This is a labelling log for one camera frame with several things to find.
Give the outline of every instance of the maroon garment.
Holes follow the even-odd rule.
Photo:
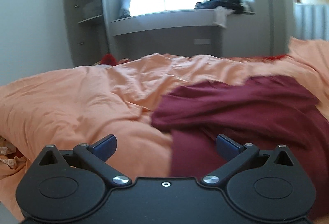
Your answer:
[[[261,150],[286,144],[317,190],[310,217],[329,213],[329,123],[318,99],[294,78],[252,77],[243,86],[202,82],[164,95],[152,126],[173,136],[171,176],[201,178],[225,161],[214,140],[224,134]]]

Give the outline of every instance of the silver screw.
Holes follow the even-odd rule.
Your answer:
[[[126,184],[129,181],[129,178],[123,175],[116,176],[113,178],[113,182],[116,184]]]
[[[208,184],[215,184],[219,181],[219,177],[213,176],[213,175],[208,175],[208,176],[205,176],[202,180]]]
[[[170,182],[162,182],[161,184],[163,187],[169,187],[171,184]]]

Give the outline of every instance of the open cabinet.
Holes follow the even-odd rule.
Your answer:
[[[108,53],[102,0],[64,0],[67,37],[75,66],[93,65]]]

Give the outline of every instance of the peach comforter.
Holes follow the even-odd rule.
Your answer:
[[[110,67],[82,66],[20,79],[0,87],[0,135],[24,155],[13,169],[0,163],[0,201],[22,220],[17,184],[45,144],[72,149],[107,134],[118,140],[107,161],[131,178],[165,177],[170,171],[171,136],[150,126],[161,95],[203,80],[243,84],[254,75],[288,75],[319,100],[329,119],[329,42],[292,38],[288,57],[271,63],[153,54]]]

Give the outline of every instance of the window sill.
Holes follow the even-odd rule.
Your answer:
[[[213,26],[213,12],[213,9],[190,9],[149,13],[112,21],[110,28],[113,36],[119,36],[172,27]],[[254,15],[254,12],[243,14]]]

